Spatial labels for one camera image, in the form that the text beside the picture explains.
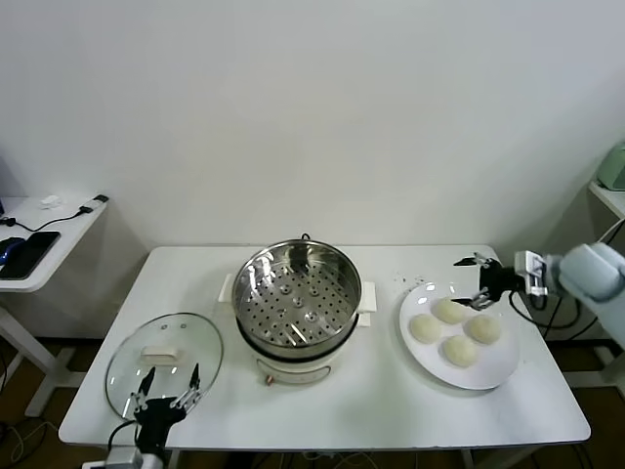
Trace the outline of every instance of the black cable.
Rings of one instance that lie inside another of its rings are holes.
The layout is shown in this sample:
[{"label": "black cable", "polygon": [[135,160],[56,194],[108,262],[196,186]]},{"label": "black cable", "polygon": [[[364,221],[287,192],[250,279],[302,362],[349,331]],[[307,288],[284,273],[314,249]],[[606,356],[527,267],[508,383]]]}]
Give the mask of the black cable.
[{"label": "black cable", "polygon": [[577,446],[579,447],[579,449],[581,450],[582,454],[584,454],[584,457],[588,461],[588,465],[590,466],[590,469],[595,469],[595,465],[593,464],[593,460],[590,458],[590,454],[588,454],[588,451],[586,450],[586,447],[584,447],[584,445],[582,445],[582,444],[579,444]]},{"label": "black cable", "polygon": [[19,227],[24,228],[27,232],[31,232],[31,233],[35,233],[35,230],[33,230],[32,228],[27,227],[26,225],[21,224],[20,222],[15,222],[13,225],[17,225]]},{"label": "black cable", "polygon": [[[581,305],[580,305],[578,300],[575,300],[575,306],[581,311]],[[584,327],[579,332],[576,332],[575,334],[571,335],[569,338],[566,339],[566,341],[576,339],[577,337],[582,335],[584,332],[586,332],[588,329],[590,329],[593,325],[595,325],[597,323],[598,319],[599,318],[595,317],[593,320],[590,321],[590,323],[586,327]]]},{"label": "black cable", "polygon": [[531,463],[534,465],[534,468],[540,469],[540,464],[538,464],[538,460],[536,459],[536,456],[531,454],[529,458],[531,459]]},{"label": "black cable", "polygon": [[252,466],[252,469],[258,469],[259,467],[261,467],[271,457],[272,454],[273,454],[272,452],[268,452],[267,454],[265,454],[261,458],[261,460],[258,461],[258,463],[256,463],[254,466]]},{"label": "black cable", "polygon": [[549,333],[552,326],[554,325],[554,320],[556,320],[556,315],[558,314],[558,310],[560,309],[560,305],[562,303],[563,303],[563,299],[562,297],[560,297],[558,299],[558,303],[556,303],[556,308],[554,308],[554,311],[551,313],[551,317],[549,318],[549,322],[547,323],[547,328],[543,332],[543,339],[547,338],[547,334]]},{"label": "black cable", "polygon": [[88,213],[88,212],[86,212],[84,210],[78,210],[71,217],[64,217],[64,218],[57,218],[55,220],[50,220],[49,222],[46,222],[43,225],[41,225],[39,228],[35,228],[35,229],[33,229],[31,227],[27,227],[26,225],[18,222],[15,218],[3,218],[3,219],[0,220],[0,225],[6,225],[7,227],[13,227],[13,226],[17,225],[18,227],[24,228],[28,232],[37,233],[37,232],[40,232],[41,230],[43,230],[44,228],[49,227],[53,223],[66,222],[68,220],[73,220],[74,218],[79,217],[83,213]]},{"label": "black cable", "polygon": [[121,425],[118,425],[117,428],[115,428],[112,433],[110,434],[110,437],[108,437],[108,452],[110,452],[113,448],[113,438],[115,438],[115,435],[117,435],[117,432],[119,432],[122,428],[126,428],[134,423],[137,423],[137,420],[128,420],[124,423],[122,423]]},{"label": "black cable", "polygon": [[573,448],[573,451],[575,451],[575,457],[577,458],[577,463],[579,464],[579,467],[581,467],[582,469],[586,469],[586,464],[584,464],[582,456],[579,453],[579,449],[577,449],[577,445],[571,445],[570,447]]},{"label": "black cable", "polygon": [[573,327],[574,325],[576,325],[579,322],[579,318],[581,317],[581,309],[578,309],[576,314],[575,314],[575,318],[573,318],[573,320],[571,320],[570,322],[567,322],[566,324],[558,324],[558,325],[551,325],[549,326],[549,324],[543,324],[542,322],[537,322],[535,320],[533,320],[532,318],[529,318],[528,316],[524,315],[515,305],[513,299],[512,299],[512,295],[514,295],[516,292],[515,291],[511,291],[510,294],[508,295],[508,302],[510,303],[510,306],[512,307],[513,310],[515,310],[515,312],[521,316],[524,320],[531,322],[534,325],[537,325],[538,327],[550,327],[552,329],[569,329],[570,327]]}]

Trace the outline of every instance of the power cord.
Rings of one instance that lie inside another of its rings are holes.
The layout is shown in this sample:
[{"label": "power cord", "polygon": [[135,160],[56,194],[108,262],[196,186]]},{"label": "power cord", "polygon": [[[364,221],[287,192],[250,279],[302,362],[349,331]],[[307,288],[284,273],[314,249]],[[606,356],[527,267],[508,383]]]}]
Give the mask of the power cord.
[{"label": "power cord", "polygon": [[261,467],[263,464],[265,464],[265,462],[271,457],[272,453],[268,452],[267,454],[264,454],[263,457],[261,458],[260,461],[258,461],[254,466],[252,466],[252,469],[259,469],[259,467]]},{"label": "power cord", "polygon": [[623,228],[623,223],[625,223],[625,218],[620,219],[618,222],[616,222],[614,225],[612,225],[611,227],[609,227],[604,234],[601,235],[601,237],[597,240],[597,242],[604,242],[604,239],[607,237],[607,235],[609,235],[610,232],[613,231],[612,236],[609,237],[609,239],[607,241],[605,241],[605,244],[610,244],[611,242],[614,241],[614,239],[616,238],[616,235],[618,235],[618,232],[621,231],[621,228]]},{"label": "power cord", "polygon": [[594,317],[593,320],[591,320],[590,323],[586,327],[584,327],[579,332],[576,332],[575,334],[571,335],[569,338],[566,339],[566,341],[568,342],[569,340],[576,339],[577,337],[582,335],[584,332],[586,332],[588,329],[590,329],[593,325],[595,325],[598,320],[599,320],[599,318]]},{"label": "power cord", "polygon": [[108,444],[106,445],[106,447],[108,448],[108,452],[110,452],[113,448],[113,439],[115,438],[115,435],[117,435],[117,433],[123,429],[126,428],[130,425],[136,424],[137,420],[127,420],[125,422],[123,422],[120,425],[117,425],[117,427],[115,427],[115,429],[111,432],[110,436],[108,437]]},{"label": "power cord", "polygon": [[[19,427],[33,420],[40,420],[41,423],[37,425],[33,430],[31,430],[25,437],[23,437],[19,432]],[[0,425],[0,443],[4,443],[4,441],[7,439],[7,435],[9,434],[9,432],[13,432],[15,434],[16,438],[18,439],[18,443],[11,451],[11,462],[9,462],[8,464],[0,465],[0,469],[14,468],[18,465],[21,465],[30,456],[32,456],[43,445],[43,442],[46,439],[46,435],[48,433],[48,428],[52,428],[56,432],[59,432],[59,429],[55,425],[41,417],[27,417],[24,420],[16,423],[15,425],[7,425],[6,423],[2,422],[2,424]],[[43,429],[43,432],[41,433],[41,437],[39,438],[39,440],[37,440],[37,443],[35,443],[34,447],[31,450],[25,451],[25,442],[34,437],[41,429]]]},{"label": "power cord", "polygon": [[531,454],[530,456],[531,459],[531,463],[534,466],[534,469],[540,469],[540,465],[538,464],[538,459],[536,459],[536,456],[534,454]]},{"label": "power cord", "polygon": [[317,456],[307,456],[307,454],[307,451],[302,453],[302,457],[307,461],[317,461],[318,459],[321,459],[323,456],[325,456],[325,454],[318,454]]},{"label": "power cord", "polygon": [[354,466],[354,464],[350,463],[350,459],[352,459],[354,457],[357,457],[357,456],[364,456],[369,461],[369,463],[371,464],[371,467],[373,469],[378,469],[378,465],[375,463],[373,458],[369,454],[367,454],[366,452],[355,452],[354,454],[350,454],[349,456],[343,456],[343,455],[339,454],[339,457],[341,458],[341,461],[336,466],[334,466],[332,469],[338,469],[343,464],[348,464],[348,465]]},{"label": "power cord", "polygon": [[577,458],[577,464],[579,464],[579,467],[581,469],[586,469],[586,464],[584,464],[584,460],[579,453],[579,449],[577,449],[577,445],[571,445],[570,447],[573,448],[573,451],[575,452],[575,457]]},{"label": "power cord", "polygon": [[581,453],[584,455],[584,458],[588,462],[588,465],[590,466],[590,469],[595,469],[595,465],[593,464],[593,460],[590,458],[590,454],[588,454],[588,451],[586,450],[586,447],[584,447],[584,445],[582,445],[582,444],[577,445],[577,447],[579,448]]},{"label": "power cord", "polygon": [[7,227],[18,226],[18,227],[24,228],[28,232],[37,233],[54,223],[66,222],[68,220],[73,220],[74,218],[77,218],[80,215],[83,215],[85,213],[91,213],[96,208],[98,208],[101,204],[107,203],[107,202],[108,202],[108,197],[106,195],[101,195],[101,194],[97,195],[93,199],[91,199],[89,202],[85,203],[84,205],[81,205],[78,208],[78,211],[74,213],[73,215],[71,215],[70,217],[57,218],[55,220],[50,220],[49,222],[46,222],[43,225],[41,225],[39,228],[35,228],[35,229],[28,227],[23,223],[18,222],[15,218],[2,218],[0,219],[0,225],[6,225]]},{"label": "power cord", "polygon": [[563,303],[563,299],[562,299],[562,297],[560,297],[558,299],[558,303],[556,303],[556,308],[554,308],[554,311],[551,313],[551,317],[549,318],[549,323],[547,324],[547,328],[543,332],[543,339],[547,338],[547,334],[549,334],[549,331],[551,330],[552,326],[554,325],[554,320],[556,320],[556,315],[558,314],[558,311],[560,310],[560,305],[562,303]]},{"label": "power cord", "polygon": [[512,307],[513,310],[515,310],[515,312],[521,316],[524,320],[531,322],[534,325],[537,325],[538,327],[549,327],[550,329],[569,329],[571,327],[573,327],[574,325],[576,325],[579,322],[579,319],[581,318],[581,309],[578,309],[576,314],[575,314],[575,318],[573,318],[573,320],[567,322],[566,324],[557,324],[557,325],[553,325],[553,321],[550,320],[550,324],[544,324],[542,322],[538,322],[536,320],[533,320],[532,318],[524,315],[521,310],[519,310],[519,308],[517,308],[517,305],[515,305],[515,302],[513,301],[513,295],[516,293],[516,291],[511,291],[510,294],[508,295],[508,302],[510,303],[510,306]]}]

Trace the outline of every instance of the white wall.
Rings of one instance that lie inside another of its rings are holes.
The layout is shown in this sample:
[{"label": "white wall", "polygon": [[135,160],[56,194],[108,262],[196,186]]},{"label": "white wall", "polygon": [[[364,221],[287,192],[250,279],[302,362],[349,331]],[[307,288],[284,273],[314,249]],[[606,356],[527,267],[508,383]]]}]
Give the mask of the white wall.
[{"label": "white wall", "polygon": [[47,291],[12,301],[36,333],[98,335],[156,245],[592,237],[584,185],[624,134],[624,16],[620,0],[4,0],[0,182],[113,201]]}]

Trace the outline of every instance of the smartphone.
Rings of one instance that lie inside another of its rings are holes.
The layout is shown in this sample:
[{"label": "smartphone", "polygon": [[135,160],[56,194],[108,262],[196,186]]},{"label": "smartphone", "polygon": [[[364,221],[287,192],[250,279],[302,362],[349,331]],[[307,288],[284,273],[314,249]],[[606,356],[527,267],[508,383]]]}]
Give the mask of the smartphone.
[{"label": "smartphone", "polygon": [[59,232],[32,234],[29,239],[11,250],[11,255],[0,270],[0,279],[23,280],[27,278],[60,237]]}]

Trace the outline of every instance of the white plate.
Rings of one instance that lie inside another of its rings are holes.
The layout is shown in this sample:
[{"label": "white plate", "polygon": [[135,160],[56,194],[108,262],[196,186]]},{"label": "white plate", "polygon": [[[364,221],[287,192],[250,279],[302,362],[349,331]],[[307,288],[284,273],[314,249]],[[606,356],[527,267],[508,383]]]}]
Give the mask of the white plate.
[{"label": "white plate", "polygon": [[[408,350],[431,374],[459,388],[491,389],[499,386],[517,369],[519,363],[519,342],[505,314],[505,305],[496,303],[480,312],[466,308],[466,317],[459,324],[452,325],[441,321],[440,339],[431,345],[419,342],[410,333],[410,320],[417,315],[430,315],[434,303],[447,296],[463,298],[471,296],[471,292],[459,291],[453,283],[430,282],[415,288],[403,300],[399,311],[399,330]],[[501,337],[492,345],[483,345],[474,341],[478,345],[478,362],[468,368],[456,366],[445,358],[442,343],[447,337],[453,335],[467,335],[464,330],[465,324],[469,319],[480,314],[499,320]]]}]

